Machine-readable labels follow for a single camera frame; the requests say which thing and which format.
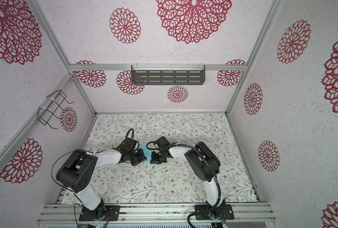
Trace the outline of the light blue square paper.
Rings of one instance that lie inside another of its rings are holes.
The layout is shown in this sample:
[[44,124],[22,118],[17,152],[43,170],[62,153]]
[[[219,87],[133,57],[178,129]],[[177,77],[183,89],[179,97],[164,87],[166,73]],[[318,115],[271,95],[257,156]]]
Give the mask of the light blue square paper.
[[143,150],[143,153],[144,153],[144,156],[147,158],[145,160],[145,162],[147,163],[151,163],[151,159],[152,159],[152,151],[151,150],[148,150],[147,147],[146,147],[147,143],[143,143],[139,146],[140,149]]

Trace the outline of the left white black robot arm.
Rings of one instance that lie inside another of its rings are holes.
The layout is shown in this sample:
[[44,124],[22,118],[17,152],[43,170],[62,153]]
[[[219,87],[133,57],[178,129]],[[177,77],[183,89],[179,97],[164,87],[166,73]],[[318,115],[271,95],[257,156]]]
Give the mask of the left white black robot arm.
[[126,162],[136,166],[145,160],[147,157],[142,149],[126,152],[114,148],[97,153],[77,149],[59,169],[56,179],[82,203],[83,218],[99,221],[106,217],[106,208],[90,184],[95,168]]

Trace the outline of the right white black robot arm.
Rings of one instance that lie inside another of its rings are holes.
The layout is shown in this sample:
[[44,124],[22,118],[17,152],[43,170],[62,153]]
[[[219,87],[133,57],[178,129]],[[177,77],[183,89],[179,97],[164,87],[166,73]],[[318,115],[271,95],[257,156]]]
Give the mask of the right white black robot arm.
[[185,159],[194,174],[203,181],[206,190],[206,208],[196,214],[207,213],[213,218],[220,217],[226,206],[218,181],[221,163],[205,143],[198,142],[194,146],[172,143],[163,146],[156,142],[149,142],[146,144],[146,149],[152,151],[151,163],[153,164],[165,163],[168,158]]

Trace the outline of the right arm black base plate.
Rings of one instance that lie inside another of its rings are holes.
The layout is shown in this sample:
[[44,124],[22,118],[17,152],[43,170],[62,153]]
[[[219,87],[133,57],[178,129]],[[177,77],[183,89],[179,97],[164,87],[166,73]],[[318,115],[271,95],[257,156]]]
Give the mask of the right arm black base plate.
[[212,211],[196,215],[197,220],[233,220],[235,218],[230,204],[222,204]]

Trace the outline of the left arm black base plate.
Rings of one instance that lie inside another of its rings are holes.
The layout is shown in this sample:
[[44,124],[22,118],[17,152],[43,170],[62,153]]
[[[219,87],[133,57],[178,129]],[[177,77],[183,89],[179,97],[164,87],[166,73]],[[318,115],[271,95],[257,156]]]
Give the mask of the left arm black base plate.
[[120,213],[120,206],[99,206],[95,210],[82,208],[79,221],[117,221]]

